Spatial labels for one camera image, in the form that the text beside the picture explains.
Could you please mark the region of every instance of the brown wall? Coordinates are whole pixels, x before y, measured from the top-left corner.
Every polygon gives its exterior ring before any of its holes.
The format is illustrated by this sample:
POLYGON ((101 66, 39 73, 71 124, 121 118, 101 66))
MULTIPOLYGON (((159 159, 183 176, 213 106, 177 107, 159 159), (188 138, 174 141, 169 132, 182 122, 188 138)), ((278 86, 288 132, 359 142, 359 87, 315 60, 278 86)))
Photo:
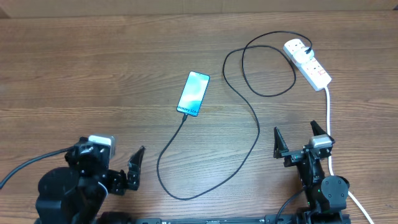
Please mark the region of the brown wall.
POLYGON ((0 0, 0 17, 391 10, 398 0, 0 0))

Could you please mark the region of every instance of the white cable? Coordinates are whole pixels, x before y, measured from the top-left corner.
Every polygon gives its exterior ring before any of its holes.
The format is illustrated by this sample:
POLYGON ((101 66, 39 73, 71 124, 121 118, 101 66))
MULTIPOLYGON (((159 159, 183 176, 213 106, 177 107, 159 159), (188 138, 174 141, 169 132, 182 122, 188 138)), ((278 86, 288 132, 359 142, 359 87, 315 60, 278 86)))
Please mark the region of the white cable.
MULTIPOLYGON (((326 131, 327 131, 328 135, 330 135, 330 94, 329 94, 329 89, 328 89, 327 86, 325 87, 325 92, 326 92, 326 131)), ((329 167, 330 175, 335 175, 333 173, 333 168, 332 168, 332 163, 331 163, 331 156, 329 156, 329 158, 328 158, 328 167, 329 167)), ((355 204, 359 207, 359 209, 362 211, 362 213, 368 219, 369 223, 370 224, 374 224, 372 218, 366 212, 365 208, 362 207, 362 205, 356 199, 356 197, 350 191, 348 192, 348 195, 349 195, 349 197, 351 197, 351 199, 353 199, 355 204)))

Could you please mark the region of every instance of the power outlet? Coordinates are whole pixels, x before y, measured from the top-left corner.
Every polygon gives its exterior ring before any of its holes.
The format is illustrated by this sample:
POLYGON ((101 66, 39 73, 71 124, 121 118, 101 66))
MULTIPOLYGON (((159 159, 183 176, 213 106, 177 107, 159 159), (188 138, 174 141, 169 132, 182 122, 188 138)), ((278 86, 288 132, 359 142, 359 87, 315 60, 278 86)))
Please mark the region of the power outlet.
POLYGON ((324 89, 331 82, 331 77, 314 57, 313 50, 304 53, 306 47, 300 39, 293 39, 284 45, 284 51, 293 61, 315 91, 324 89))

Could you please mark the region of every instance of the phone screen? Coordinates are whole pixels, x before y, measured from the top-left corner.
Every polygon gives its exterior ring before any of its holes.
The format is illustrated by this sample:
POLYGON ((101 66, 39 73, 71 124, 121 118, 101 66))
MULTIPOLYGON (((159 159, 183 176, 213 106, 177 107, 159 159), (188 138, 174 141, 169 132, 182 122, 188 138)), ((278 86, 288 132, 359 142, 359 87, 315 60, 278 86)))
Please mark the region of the phone screen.
POLYGON ((198 116, 209 80, 210 76, 208 75, 190 72, 184 90, 182 91, 177 111, 192 116, 198 116))

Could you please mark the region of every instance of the wooden table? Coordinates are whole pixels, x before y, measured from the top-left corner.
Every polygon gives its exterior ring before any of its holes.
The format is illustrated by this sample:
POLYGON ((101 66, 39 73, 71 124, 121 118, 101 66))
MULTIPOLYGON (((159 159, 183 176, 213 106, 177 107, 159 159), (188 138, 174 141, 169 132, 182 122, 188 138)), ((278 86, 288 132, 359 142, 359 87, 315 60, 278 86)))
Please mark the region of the wooden table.
MULTIPOLYGON (((89 17, 0 20, 0 177, 31 157, 71 146, 80 136, 118 138, 114 170, 127 169, 139 146, 147 150, 137 192, 110 195, 100 212, 135 217, 258 217, 276 213, 300 189, 296 168, 272 158, 273 127, 291 149, 312 135, 310 121, 325 128, 325 93, 301 73, 278 97, 262 98, 246 86, 241 54, 230 57, 226 75, 252 103, 261 136, 241 171, 218 189, 191 201, 169 197, 156 176, 159 152, 182 115, 175 108, 189 71, 211 76, 200 115, 189 117, 160 163, 169 190, 198 194, 231 175, 248 153, 256 124, 221 77, 226 54, 257 35, 294 30, 311 38, 330 84, 334 170, 376 223, 398 222, 398 13, 303 12, 197 16, 89 17)), ((296 38, 274 34, 258 40, 282 48, 296 38)), ((271 94, 293 80, 273 50, 246 55, 255 90, 271 94)), ((55 156, 18 172, 0 191, 0 223, 33 223, 37 183, 66 166, 55 156)), ((323 162, 326 173, 326 162, 323 162)), ((351 199, 344 211, 366 223, 351 199)), ((289 205, 294 212, 304 196, 289 205)))

